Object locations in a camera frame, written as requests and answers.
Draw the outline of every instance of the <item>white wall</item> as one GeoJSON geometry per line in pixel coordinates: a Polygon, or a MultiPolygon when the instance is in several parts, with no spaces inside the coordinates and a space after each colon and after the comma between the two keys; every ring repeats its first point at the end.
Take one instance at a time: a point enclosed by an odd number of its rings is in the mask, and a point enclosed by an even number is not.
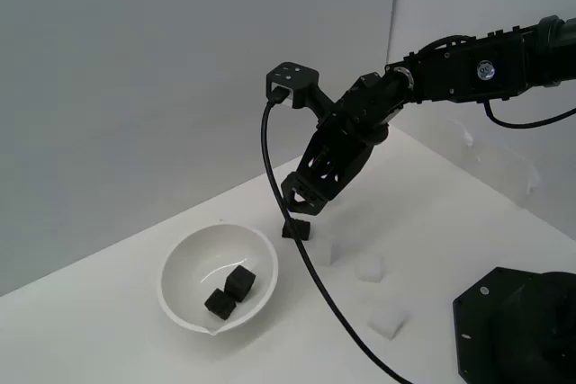
{"type": "MultiPolygon", "coordinates": [[[[552,14],[563,19],[576,17],[576,0],[396,0],[390,61],[401,60],[443,36],[481,37],[489,31],[511,30],[514,25],[536,24],[552,14]]],[[[533,89],[510,102],[493,104],[499,117],[512,122],[540,120],[575,106],[576,83],[533,89]]],[[[576,238],[576,117],[541,129],[509,130],[490,123],[476,104],[425,103],[407,107],[393,124],[487,184],[519,198],[537,216],[576,238]],[[470,131],[476,149],[456,148],[458,139],[446,135],[446,125],[454,125],[453,121],[470,131]],[[469,157],[466,152],[479,155],[469,157]],[[524,168],[518,163],[523,158],[535,164],[542,178],[535,193],[525,200],[518,195],[522,185],[510,187],[526,182],[524,168]]],[[[451,131],[452,135],[459,133],[457,128],[451,131]]]]}
{"type": "MultiPolygon", "coordinates": [[[[339,97],[382,68],[391,13],[392,0],[0,0],[0,295],[263,172],[266,73],[301,62],[339,97]]],[[[274,162],[314,126],[275,112],[274,162]]]]}

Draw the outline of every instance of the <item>robotic arm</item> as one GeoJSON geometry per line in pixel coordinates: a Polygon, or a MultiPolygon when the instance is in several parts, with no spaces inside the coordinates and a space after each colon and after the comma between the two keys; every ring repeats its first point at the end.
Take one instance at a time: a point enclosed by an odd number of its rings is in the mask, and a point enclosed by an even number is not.
{"type": "Polygon", "coordinates": [[[282,182],[288,210],[319,214],[362,170],[374,146],[386,140],[389,121],[406,103],[484,103],[493,119],[492,99],[506,101],[534,86],[576,78],[576,19],[551,16],[478,40],[443,38],[385,71],[359,77],[335,103],[320,90],[313,69],[287,62],[266,76],[270,101],[287,99],[294,109],[310,108],[318,118],[297,170],[282,182]]]}

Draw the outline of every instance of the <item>white bowl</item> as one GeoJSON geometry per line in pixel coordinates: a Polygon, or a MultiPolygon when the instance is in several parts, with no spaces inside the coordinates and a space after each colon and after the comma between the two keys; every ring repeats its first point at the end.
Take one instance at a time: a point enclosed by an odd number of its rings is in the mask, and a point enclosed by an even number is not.
{"type": "Polygon", "coordinates": [[[259,231],[233,224],[203,228],[178,243],[168,255],[157,282],[164,312],[178,325],[195,332],[218,333],[240,326],[270,299],[278,280],[278,257],[259,231]],[[237,265],[256,275],[244,301],[227,320],[212,314],[204,302],[237,265]]]}

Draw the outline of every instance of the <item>white table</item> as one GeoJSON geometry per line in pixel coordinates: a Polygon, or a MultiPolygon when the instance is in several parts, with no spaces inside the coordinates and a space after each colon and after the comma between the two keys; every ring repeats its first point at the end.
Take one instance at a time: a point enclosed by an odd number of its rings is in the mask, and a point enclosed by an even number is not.
{"type": "MultiPolygon", "coordinates": [[[[278,179],[294,167],[278,168],[278,179]]],[[[282,224],[262,175],[0,298],[0,382],[392,382],[333,318],[282,224]],[[252,322],[211,337],[173,324],[155,281],[171,245],[220,220],[267,234],[280,275],[252,322]]],[[[495,266],[576,272],[576,242],[396,129],[313,230],[340,245],[337,261],[319,268],[338,305],[416,384],[464,383],[452,301],[495,266]],[[379,284],[354,276],[366,251],[385,257],[379,284]],[[410,314],[392,342],[366,326],[378,299],[410,314]]]]}

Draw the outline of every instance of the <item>cable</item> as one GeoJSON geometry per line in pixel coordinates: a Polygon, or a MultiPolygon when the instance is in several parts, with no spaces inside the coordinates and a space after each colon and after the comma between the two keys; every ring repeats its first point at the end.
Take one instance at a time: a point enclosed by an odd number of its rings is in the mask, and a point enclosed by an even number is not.
{"type": "Polygon", "coordinates": [[[410,381],[401,377],[399,374],[397,374],[395,371],[393,371],[388,365],[386,365],[383,361],[381,361],[376,356],[376,354],[374,354],[370,350],[370,348],[368,348],[368,346],[363,342],[363,340],[360,339],[360,336],[358,336],[358,334],[356,333],[354,328],[350,325],[350,323],[348,323],[348,321],[346,320],[346,318],[344,317],[342,312],[340,312],[340,309],[338,309],[338,306],[336,306],[336,303],[334,303],[334,300],[330,297],[328,291],[326,290],[326,287],[322,283],[322,280],[320,279],[320,277],[316,273],[316,269],[314,269],[314,265],[312,264],[312,261],[311,261],[310,257],[308,256],[308,253],[306,252],[306,248],[304,247],[304,244],[302,243],[300,236],[298,235],[298,230],[296,229],[296,226],[294,225],[294,221],[292,219],[292,216],[290,216],[290,212],[288,211],[288,208],[286,207],[286,205],[284,203],[284,198],[282,197],[282,194],[280,193],[280,190],[278,189],[278,184],[276,183],[276,179],[274,177],[274,172],[272,170],[272,164],[270,163],[270,155],[268,154],[267,131],[268,131],[268,117],[270,116],[270,111],[272,110],[272,107],[274,107],[274,105],[275,105],[274,103],[268,102],[266,104],[266,108],[264,109],[264,114],[262,115],[262,125],[261,125],[261,129],[260,129],[260,144],[262,146],[262,158],[264,158],[264,167],[266,170],[266,175],[268,177],[268,181],[270,182],[270,186],[272,187],[272,192],[274,193],[274,197],[276,198],[276,202],[278,203],[278,207],[280,207],[280,211],[282,212],[282,215],[284,216],[284,219],[286,220],[286,224],[288,224],[288,228],[290,229],[290,233],[292,234],[292,238],[294,239],[294,242],[296,243],[296,247],[298,247],[298,251],[300,252],[302,260],[304,261],[304,264],[306,265],[306,268],[308,269],[310,276],[314,280],[314,283],[318,287],[320,294],[322,295],[324,300],[326,300],[326,302],[328,303],[328,306],[330,307],[330,309],[332,310],[332,312],[336,316],[337,320],[346,329],[346,331],[348,332],[350,337],[352,337],[352,339],[354,340],[356,345],[358,345],[358,348],[360,348],[360,350],[362,350],[362,352],[364,354],[366,354],[366,356],[368,356],[368,358],[370,360],[372,360],[372,362],[376,366],[378,366],[382,371],[386,372],[391,378],[393,378],[394,380],[396,380],[400,384],[411,384],[410,381]]]}
{"type": "Polygon", "coordinates": [[[569,110],[568,112],[565,112],[564,114],[560,114],[558,116],[551,117],[550,119],[544,119],[543,121],[533,121],[531,123],[507,123],[505,121],[501,121],[500,119],[496,119],[496,117],[494,117],[494,112],[492,111],[490,101],[484,101],[484,110],[486,111],[486,115],[488,116],[488,118],[491,121],[493,121],[497,125],[500,125],[503,128],[509,128],[509,129],[540,128],[542,126],[551,125],[553,123],[556,123],[557,121],[563,121],[564,119],[567,119],[570,116],[573,116],[574,114],[576,114],[576,108],[575,108],[573,110],[569,110]]]}

